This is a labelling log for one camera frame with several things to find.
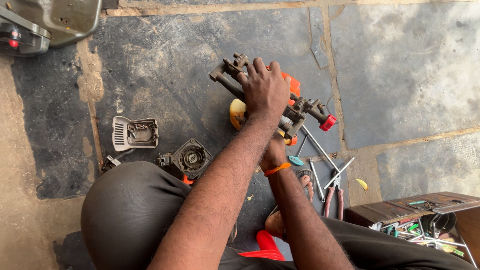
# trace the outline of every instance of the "hairy arm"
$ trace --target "hairy arm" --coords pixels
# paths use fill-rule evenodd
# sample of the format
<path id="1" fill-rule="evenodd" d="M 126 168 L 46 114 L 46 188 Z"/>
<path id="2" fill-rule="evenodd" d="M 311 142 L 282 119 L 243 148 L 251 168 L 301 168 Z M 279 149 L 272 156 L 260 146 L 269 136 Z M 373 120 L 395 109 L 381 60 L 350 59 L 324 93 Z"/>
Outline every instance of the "hairy arm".
<path id="1" fill-rule="evenodd" d="M 262 59 L 239 74 L 249 119 L 197 181 L 163 238 L 149 270 L 217 269 L 250 179 L 289 98 L 277 62 Z"/>
<path id="2" fill-rule="evenodd" d="M 283 138 L 275 136 L 260 163 L 262 170 L 287 162 Z M 353 267 L 340 245 L 315 212 L 291 168 L 268 176 L 280 209 L 288 243 L 297 269 L 342 269 Z"/>

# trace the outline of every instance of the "pliers with red handles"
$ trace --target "pliers with red handles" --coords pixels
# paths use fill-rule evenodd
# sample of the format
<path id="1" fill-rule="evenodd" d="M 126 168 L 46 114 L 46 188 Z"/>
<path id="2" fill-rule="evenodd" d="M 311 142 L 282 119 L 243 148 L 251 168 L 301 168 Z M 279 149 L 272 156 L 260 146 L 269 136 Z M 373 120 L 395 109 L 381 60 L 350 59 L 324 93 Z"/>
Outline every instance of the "pliers with red handles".
<path id="1" fill-rule="evenodd" d="M 328 218 L 330 211 L 330 202 L 332 201 L 333 193 L 336 190 L 338 196 L 338 219 L 343 220 L 343 189 L 340 188 L 340 175 L 333 181 L 333 186 L 328 187 L 328 196 L 325 202 L 325 217 Z"/>

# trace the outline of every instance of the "forearm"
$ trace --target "forearm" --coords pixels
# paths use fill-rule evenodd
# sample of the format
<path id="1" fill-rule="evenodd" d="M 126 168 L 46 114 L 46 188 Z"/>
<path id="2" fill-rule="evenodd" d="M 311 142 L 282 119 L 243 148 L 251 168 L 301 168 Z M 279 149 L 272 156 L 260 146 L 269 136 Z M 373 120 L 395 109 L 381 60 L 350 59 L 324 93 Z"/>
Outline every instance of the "forearm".
<path id="1" fill-rule="evenodd" d="M 275 130 L 272 123 L 248 120 L 185 199 L 149 269 L 218 268 L 253 171 Z"/>
<path id="2" fill-rule="evenodd" d="M 290 169 L 268 176 L 297 269 L 353 269 Z"/>

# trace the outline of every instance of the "man's left arm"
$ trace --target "man's left arm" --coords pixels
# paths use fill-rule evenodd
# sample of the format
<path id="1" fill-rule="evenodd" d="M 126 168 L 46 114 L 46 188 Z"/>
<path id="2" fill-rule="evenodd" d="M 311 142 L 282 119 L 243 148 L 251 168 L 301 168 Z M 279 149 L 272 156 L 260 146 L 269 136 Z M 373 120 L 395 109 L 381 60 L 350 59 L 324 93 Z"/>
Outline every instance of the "man's left arm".
<path id="1" fill-rule="evenodd" d="M 190 191 L 149 265 L 159 269 L 217 269 L 253 171 L 289 98 L 277 62 L 255 58 L 239 74 L 249 119 Z"/>

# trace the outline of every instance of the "black pants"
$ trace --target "black pants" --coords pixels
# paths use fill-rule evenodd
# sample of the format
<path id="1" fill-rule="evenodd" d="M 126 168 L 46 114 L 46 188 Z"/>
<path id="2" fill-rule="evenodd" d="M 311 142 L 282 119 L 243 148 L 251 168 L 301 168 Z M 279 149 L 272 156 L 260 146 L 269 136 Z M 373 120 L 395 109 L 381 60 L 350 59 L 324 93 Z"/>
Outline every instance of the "black pants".
<path id="1" fill-rule="evenodd" d="M 82 234 L 98 270 L 145 269 L 190 187 L 149 162 L 123 163 L 99 177 L 82 208 Z M 322 218 L 359 269 L 475 269 L 443 251 Z M 296 269 L 292 261 L 248 258 L 226 247 L 219 269 Z"/>

